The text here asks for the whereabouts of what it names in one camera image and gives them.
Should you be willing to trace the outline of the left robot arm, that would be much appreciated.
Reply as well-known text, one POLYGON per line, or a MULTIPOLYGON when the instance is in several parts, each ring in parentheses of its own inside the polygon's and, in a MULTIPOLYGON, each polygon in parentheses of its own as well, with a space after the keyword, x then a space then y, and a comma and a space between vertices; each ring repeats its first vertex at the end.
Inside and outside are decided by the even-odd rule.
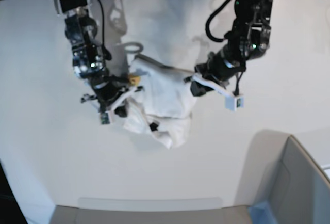
POLYGON ((262 57, 269 48, 273 0, 225 0, 209 16, 205 33, 213 42, 225 45, 218 52, 210 52, 205 63, 195 65, 194 74, 185 78, 194 97, 215 91, 225 97, 225 107, 236 111, 244 105, 239 83, 249 60, 262 57), (213 19, 234 1, 235 19, 222 38, 211 33, 213 19))

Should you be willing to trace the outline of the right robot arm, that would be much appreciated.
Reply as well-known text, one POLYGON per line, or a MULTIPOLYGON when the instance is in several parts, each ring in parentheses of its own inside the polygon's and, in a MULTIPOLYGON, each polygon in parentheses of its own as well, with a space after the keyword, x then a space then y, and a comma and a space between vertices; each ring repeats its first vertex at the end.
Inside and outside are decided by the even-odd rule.
POLYGON ((96 36, 99 26, 90 15, 88 0, 54 0, 57 13, 64 16, 65 37, 72 51, 74 74, 86 83, 92 94, 84 94, 80 101, 98 102, 100 124, 107 125, 114 117, 128 116, 128 99, 142 88, 128 74, 115 75, 107 65, 112 55, 105 46, 105 38, 96 36))

